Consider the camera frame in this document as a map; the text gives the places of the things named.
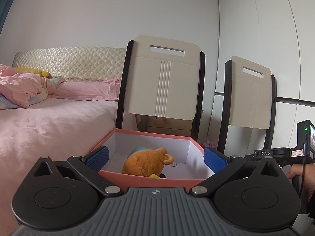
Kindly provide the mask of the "person's right hand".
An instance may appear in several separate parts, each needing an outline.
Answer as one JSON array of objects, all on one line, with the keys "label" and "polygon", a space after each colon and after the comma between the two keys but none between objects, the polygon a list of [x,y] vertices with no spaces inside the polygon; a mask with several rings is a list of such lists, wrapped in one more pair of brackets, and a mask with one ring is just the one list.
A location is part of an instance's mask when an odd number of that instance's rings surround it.
[{"label": "person's right hand", "polygon": [[309,193],[313,193],[315,188],[315,164],[306,164],[304,168],[304,173],[302,164],[292,165],[290,171],[286,174],[286,177],[288,179],[291,179],[296,175],[304,175],[304,187]]}]

